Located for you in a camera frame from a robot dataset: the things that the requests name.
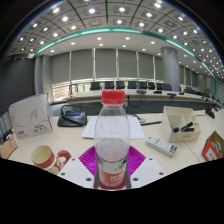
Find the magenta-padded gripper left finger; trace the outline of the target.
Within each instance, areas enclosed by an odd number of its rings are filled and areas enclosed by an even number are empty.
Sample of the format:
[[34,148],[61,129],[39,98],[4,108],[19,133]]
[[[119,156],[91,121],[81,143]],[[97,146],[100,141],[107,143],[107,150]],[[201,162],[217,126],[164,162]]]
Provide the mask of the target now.
[[81,187],[94,188],[99,183],[95,147],[90,147],[78,158],[71,158],[58,176]]

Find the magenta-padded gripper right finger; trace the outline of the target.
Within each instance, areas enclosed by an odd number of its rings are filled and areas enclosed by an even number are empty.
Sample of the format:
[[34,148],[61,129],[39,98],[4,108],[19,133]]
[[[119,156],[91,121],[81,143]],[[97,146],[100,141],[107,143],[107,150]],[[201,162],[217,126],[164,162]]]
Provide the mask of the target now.
[[165,176],[165,172],[153,159],[145,157],[133,146],[127,156],[127,187],[140,188]]

